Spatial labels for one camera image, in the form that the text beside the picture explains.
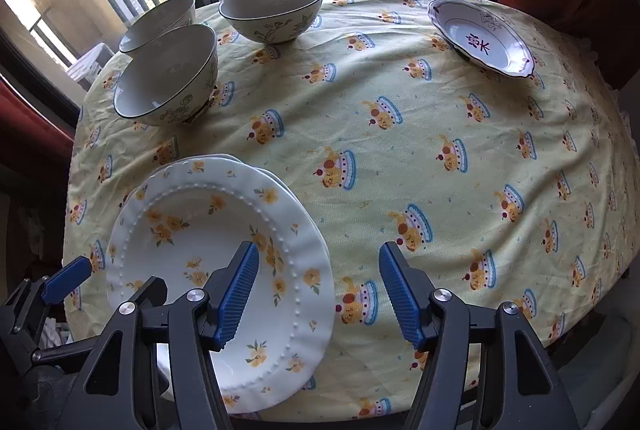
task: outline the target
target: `yellow tablecloth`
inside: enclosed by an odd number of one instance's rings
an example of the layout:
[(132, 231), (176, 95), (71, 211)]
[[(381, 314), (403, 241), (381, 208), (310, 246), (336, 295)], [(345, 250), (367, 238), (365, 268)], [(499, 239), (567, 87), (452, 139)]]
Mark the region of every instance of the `yellow tablecloth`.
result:
[[(589, 311), (638, 243), (637, 159), (593, 58), (472, 0), (536, 62), (530, 79), (480, 70), (436, 34), (429, 1), (324, 0), (311, 29), (270, 47), (238, 36), (217, 5), (200, 9), (219, 38), (220, 92), (190, 126), (119, 118), (113, 87), (129, 58), (114, 56), (85, 98), (71, 166), (64, 262), (83, 254), (95, 269), (65, 302), (74, 337), (111, 316), (102, 268), (127, 194), (159, 165), (209, 153), (280, 176), (331, 253), (333, 339), (308, 388), (261, 418), (409, 408), (425, 356), (402, 339), (378, 272), (387, 240), (468, 303), (516, 301), (545, 344)], [(467, 386), (478, 368), (473, 348)]]

